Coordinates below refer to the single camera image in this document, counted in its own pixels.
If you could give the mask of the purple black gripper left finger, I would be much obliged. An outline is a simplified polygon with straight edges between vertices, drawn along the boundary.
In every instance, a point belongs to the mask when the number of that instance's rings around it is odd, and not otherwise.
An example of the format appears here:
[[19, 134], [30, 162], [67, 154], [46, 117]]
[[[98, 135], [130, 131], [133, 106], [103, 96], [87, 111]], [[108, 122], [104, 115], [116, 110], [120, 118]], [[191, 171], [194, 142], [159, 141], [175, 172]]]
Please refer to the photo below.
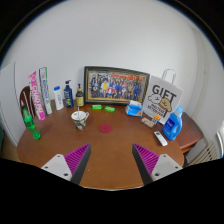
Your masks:
[[79, 185], [90, 155], [91, 144], [88, 143], [66, 155], [56, 154], [42, 169]]

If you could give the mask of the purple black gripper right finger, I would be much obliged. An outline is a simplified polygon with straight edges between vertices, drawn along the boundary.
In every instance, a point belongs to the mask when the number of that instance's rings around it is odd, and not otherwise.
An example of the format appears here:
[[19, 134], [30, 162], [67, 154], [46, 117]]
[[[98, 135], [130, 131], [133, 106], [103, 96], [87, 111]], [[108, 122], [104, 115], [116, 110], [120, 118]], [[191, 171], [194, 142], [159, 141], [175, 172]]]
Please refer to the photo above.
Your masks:
[[144, 185], [182, 169], [182, 167], [167, 154], [158, 155], [138, 144], [132, 145], [132, 154]]

